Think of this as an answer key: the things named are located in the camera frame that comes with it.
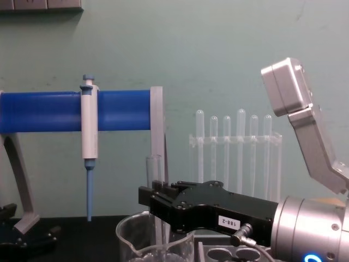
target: circular hole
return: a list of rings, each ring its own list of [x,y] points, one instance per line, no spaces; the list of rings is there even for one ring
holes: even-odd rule
[[[253,248],[240,248],[236,250],[236,256],[241,259],[254,261],[261,257],[260,253]]]
[[[225,248],[212,248],[207,252],[209,258],[218,261],[231,260],[232,255],[228,249]]]

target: screw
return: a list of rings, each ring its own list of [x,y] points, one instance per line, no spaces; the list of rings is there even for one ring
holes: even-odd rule
[[[334,259],[335,257],[336,257],[336,256],[335,256],[333,253],[331,253],[331,252],[328,252],[328,253],[327,253],[327,258],[328,258],[328,259],[331,259],[331,260],[332,260],[332,259]]]
[[[333,224],[333,225],[332,225],[332,229],[333,229],[334,231],[337,231],[337,230],[339,229],[339,226],[338,226],[337,224]]]

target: blue pipette tip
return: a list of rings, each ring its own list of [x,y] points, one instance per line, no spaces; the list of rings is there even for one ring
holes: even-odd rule
[[[92,188],[93,188],[93,177],[92,170],[87,170],[87,221],[90,222],[92,219]]]

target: blue pipette holder bar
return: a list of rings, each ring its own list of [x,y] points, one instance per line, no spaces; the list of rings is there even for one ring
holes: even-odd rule
[[[150,90],[99,91],[98,130],[150,130]],[[2,93],[0,133],[81,131],[80,92]]]

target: micropipette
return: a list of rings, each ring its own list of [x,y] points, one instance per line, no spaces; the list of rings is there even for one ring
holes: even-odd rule
[[[93,177],[95,160],[98,158],[98,86],[93,84],[94,77],[84,75],[85,84],[81,89],[81,138],[82,158],[87,172],[87,220],[92,218]]]

